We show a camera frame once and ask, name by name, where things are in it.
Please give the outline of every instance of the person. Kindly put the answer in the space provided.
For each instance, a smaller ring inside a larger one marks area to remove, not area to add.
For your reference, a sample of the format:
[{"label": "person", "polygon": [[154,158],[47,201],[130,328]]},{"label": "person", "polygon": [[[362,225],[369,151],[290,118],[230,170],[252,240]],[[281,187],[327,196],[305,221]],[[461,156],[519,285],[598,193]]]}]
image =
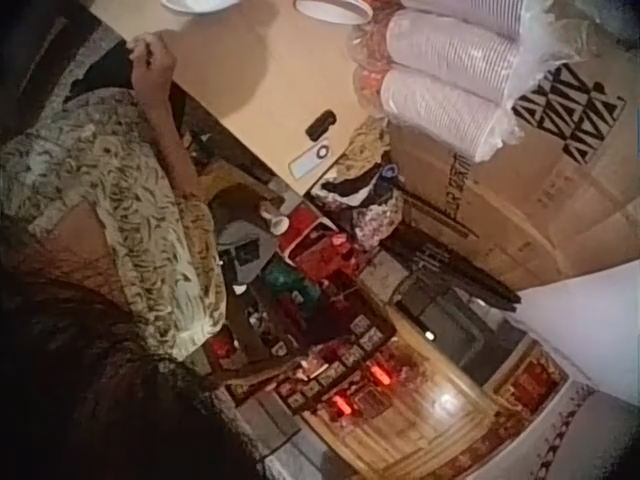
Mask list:
[{"label": "person", "polygon": [[129,47],[135,93],[81,95],[1,151],[3,478],[266,478],[181,361],[224,286],[175,57],[157,34]]}]

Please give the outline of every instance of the hand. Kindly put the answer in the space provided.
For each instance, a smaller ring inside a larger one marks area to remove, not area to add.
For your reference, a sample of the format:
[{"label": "hand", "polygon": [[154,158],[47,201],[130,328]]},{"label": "hand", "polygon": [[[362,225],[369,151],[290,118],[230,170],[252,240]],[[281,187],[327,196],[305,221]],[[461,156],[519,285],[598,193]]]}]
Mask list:
[{"label": "hand", "polygon": [[145,33],[131,40],[131,83],[146,111],[166,108],[176,68],[176,57],[159,33]]}]

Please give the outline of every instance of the table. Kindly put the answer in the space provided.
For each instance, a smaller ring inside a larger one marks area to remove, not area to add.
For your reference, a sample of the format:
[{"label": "table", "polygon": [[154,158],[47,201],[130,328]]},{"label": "table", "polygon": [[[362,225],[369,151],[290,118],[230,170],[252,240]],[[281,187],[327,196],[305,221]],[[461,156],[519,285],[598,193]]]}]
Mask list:
[{"label": "table", "polygon": [[[93,0],[89,8],[126,39],[176,30],[167,36],[176,81],[300,194],[366,119],[352,87],[349,27],[306,17],[292,0],[242,0],[204,16],[173,13],[160,0]],[[328,109],[337,117],[331,154],[296,179],[290,163],[314,147],[305,130]]]}]

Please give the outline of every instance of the paper cup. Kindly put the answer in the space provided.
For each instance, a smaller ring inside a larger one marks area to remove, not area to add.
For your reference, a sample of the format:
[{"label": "paper cup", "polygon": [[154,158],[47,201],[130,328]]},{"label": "paper cup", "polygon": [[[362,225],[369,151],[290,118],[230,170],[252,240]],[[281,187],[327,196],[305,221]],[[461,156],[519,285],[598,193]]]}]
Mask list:
[{"label": "paper cup", "polygon": [[341,25],[361,25],[373,17],[373,10],[364,0],[296,0],[295,7],[316,20]]}]

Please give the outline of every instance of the white wall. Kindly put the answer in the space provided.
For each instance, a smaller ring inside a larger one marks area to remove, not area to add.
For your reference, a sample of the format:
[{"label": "white wall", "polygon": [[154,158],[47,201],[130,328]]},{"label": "white wall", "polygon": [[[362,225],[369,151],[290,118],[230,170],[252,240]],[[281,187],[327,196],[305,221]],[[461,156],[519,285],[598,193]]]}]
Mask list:
[{"label": "white wall", "polygon": [[514,323],[568,357],[598,389],[640,403],[640,261],[521,296]]}]

